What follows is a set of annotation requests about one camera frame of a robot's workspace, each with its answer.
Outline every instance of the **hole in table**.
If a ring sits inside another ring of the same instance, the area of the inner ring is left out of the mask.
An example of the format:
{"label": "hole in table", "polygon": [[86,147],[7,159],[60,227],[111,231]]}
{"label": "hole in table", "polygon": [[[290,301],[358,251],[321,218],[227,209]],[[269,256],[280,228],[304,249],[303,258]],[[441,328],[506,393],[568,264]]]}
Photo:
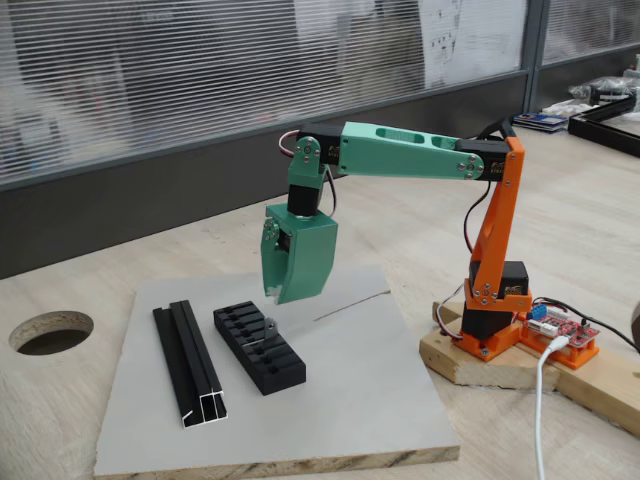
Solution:
{"label": "hole in table", "polygon": [[18,325],[9,345],[24,355],[51,355],[81,344],[92,331],[93,320],[84,313],[49,312]]}

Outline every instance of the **particle board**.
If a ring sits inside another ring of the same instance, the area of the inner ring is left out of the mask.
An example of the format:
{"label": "particle board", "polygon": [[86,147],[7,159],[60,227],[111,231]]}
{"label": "particle board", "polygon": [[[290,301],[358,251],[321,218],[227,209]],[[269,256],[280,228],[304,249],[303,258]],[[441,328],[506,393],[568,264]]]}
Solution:
{"label": "particle board", "polygon": [[[229,416],[183,430],[151,312],[187,299]],[[278,321],[306,383],[262,396],[215,331],[215,309],[247,300]],[[236,479],[455,460],[459,441],[384,274],[357,267],[280,306],[255,274],[141,288],[97,449],[96,479]]]}

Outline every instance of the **white usb cable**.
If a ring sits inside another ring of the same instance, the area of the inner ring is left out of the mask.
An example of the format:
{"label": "white usb cable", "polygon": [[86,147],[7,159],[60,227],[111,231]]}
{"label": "white usb cable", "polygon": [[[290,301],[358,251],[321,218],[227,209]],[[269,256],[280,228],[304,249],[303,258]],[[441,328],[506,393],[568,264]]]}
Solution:
{"label": "white usb cable", "polygon": [[547,357],[553,352],[567,346],[569,337],[560,336],[554,338],[547,349],[544,351],[538,362],[536,374],[536,424],[535,424],[535,440],[536,440],[536,463],[538,466],[538,480],[544,480],[544,463],[542,462],[542,445],[540,444],[540,416],[542,411],[542,366]]}

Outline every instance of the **black parts holder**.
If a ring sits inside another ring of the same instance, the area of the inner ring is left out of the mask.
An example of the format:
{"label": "black parts holder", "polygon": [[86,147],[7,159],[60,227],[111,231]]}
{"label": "black parts holder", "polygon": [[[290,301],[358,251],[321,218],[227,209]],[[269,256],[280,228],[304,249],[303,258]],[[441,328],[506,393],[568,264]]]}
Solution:
{"label": "black parts holder", "polygon": [[306,382],[307,367],[253,302],[213,312],[216,328],[263,395]]}

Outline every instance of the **wooden table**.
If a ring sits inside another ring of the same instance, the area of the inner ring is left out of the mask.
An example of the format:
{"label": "wooden table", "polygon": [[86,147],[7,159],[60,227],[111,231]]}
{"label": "wooden table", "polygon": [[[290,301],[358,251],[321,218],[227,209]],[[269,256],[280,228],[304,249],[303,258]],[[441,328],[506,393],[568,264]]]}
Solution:
{"label": "wooden table", "polygon": [[[525,261],[535,295],[563,299],[628,332],[640,300],[640,160],[566,134],[519,134],[528,155],[509,258]],[[431,303],[466,275],[462,220],[484,185],[353,177],[337,188],[336,261],[383,266],[417,349],[434,328]],[[0,282],[0,478],[91,478],[136,289],[161,278],[258,271],[264,206],[275,201]],[[323,205],[328,210],[330,198]],[[472,216],[471,232],[481,218]],[[51,356],[10,348],[16,326],[54,310],[90,315],[93,333]],[[637,357],[609,333],[600,343]],[[531,392],[431,376],[461,437],[459,461],[322,478],[535,477]],[[543,399],[542,438],[550,479],[632,479],[640,471],[637,437],[561,395]]]}

